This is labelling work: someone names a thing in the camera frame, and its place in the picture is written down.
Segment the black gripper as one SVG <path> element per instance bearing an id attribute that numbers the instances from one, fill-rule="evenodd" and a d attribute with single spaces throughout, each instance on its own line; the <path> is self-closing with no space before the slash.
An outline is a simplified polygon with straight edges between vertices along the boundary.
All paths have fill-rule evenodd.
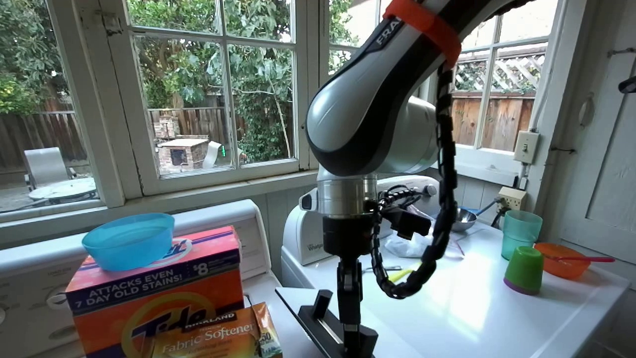
<path id="1" fill-rule="evenodd" d="M 322 219 L 324 251 L 344 257 L 338 263 L 338 311 L 346 333 L 360 331 L 362 267 L 356 257 L 380 251 L 380 231 L 388 225 L 400 239 L 427 235 L 431 221 L 404 207 L 380 201 L 368 203 L 366 213 L 350 219 Z"/>

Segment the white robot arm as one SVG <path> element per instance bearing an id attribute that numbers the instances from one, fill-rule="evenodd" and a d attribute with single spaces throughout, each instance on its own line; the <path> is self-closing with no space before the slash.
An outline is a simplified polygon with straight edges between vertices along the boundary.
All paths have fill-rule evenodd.
<path id="1" fill-rule="evenodd" d="M 354 58 L 312 98 L 306 138 L 320 163 L 316 211 L 324 249 L 340 259 L 338 305 L 348 333 L 362 329 L 362 269 L 368 255 L 380 289 L 392 299 L 416 295 L 435 273 L 457 215 L 453 66 L 461 40 L 479 24 L 529 0 L 392 0 Z M 372 199 L 364 181 L 376 173 L 414 173 L 437 165 L 439 217 L 427 225 L 433 243 L 406 283 L 386 277 L 376 229 L 392 211 Z"/>

